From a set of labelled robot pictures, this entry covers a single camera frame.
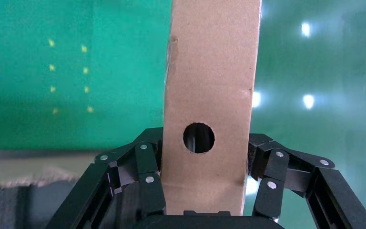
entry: cardboard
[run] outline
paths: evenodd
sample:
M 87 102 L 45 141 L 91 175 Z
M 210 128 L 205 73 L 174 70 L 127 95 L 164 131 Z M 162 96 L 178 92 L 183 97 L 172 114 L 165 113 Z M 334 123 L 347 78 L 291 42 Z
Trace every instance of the cardboard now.
M 161 173 L 167 214 L 243 212 L 260 8 L 259 0 L 173 0 Z M 208 152 L 186 148 L 192 123 L 212 129 Z

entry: circular hole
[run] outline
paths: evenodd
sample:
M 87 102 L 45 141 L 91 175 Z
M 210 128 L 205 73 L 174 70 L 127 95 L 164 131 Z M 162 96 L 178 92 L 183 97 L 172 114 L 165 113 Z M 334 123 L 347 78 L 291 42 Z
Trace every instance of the circular hole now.
M 192 123 L 183 133 L 184 145 L 193 153 L 205 153 L 214 146 L 214 132 L 204 123 Z

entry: green backdrop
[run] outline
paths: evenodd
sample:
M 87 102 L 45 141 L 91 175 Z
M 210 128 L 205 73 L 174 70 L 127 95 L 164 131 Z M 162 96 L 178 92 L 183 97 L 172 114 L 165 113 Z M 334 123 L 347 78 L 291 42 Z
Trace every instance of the green backdrop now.
M 162 126 L 170 12 L 0 0 L 0 149 L 113 148 Z M 265 0 L 255 91 L 251 131 L 332 159 L 366 207 L 366 1 Z M 280 224 L 314 227 L 290 191 Z

